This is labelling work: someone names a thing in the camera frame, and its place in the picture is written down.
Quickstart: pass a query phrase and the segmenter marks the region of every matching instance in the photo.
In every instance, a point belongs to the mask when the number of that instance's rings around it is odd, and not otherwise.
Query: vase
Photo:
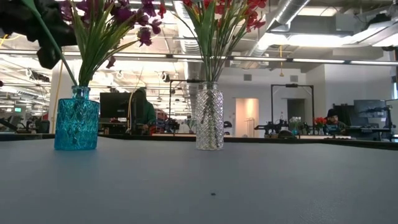
[[[217,82],[205,82],[197,93],[197,149],[220,150],[224,145],[224,99],[217,87]]]
[[[72,87],[72,99],[58,101],[55,150],[96,149],[100,104],[88,99],[90,88]]]

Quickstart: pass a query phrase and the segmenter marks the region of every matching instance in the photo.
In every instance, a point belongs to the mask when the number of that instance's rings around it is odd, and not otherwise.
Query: computer monitor
[[[127,118],[131,93],[100,93],[101,118]]]
[[[384,100],[354,100],[355,112],[360,118],[385,118],[385,107]]]

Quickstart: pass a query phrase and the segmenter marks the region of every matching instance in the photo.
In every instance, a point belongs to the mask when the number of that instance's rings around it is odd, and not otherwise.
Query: desk
[[[328,144],[210,152],[99,138],[97,150],[70,152],[53,139],[2,142],[0,223],[396,224],[397,160],[398,151]]]

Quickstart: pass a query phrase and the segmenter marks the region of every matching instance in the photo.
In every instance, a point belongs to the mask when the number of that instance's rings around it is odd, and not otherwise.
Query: black frame
[[[298,88],[298,87],[310,87],[311,88],[311,100],[312,100],[312,134],[315,135],[315,107],[313,99],[313,85],[298,85],[298,84],[271,84],[271,120],[274,122],[274,86],[284,86],[286,88]]]

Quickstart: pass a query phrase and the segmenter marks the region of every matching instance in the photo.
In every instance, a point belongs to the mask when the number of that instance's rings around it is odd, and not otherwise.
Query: leaf
[[[203,22],[200,27],[200,37],[198,36],[199,44],[201,45],[201,50],[203,51],[204,57],[208,55],[209,41],[211,44],[211,41],[213,40],[213,36],[209,36],[210,34],[209,28],[211,28],[211,25],[213,24],[214,16],[215,16],[215,1],[212,1],[209,3],[209,6],[207,7],[205,14],[203,15]]]

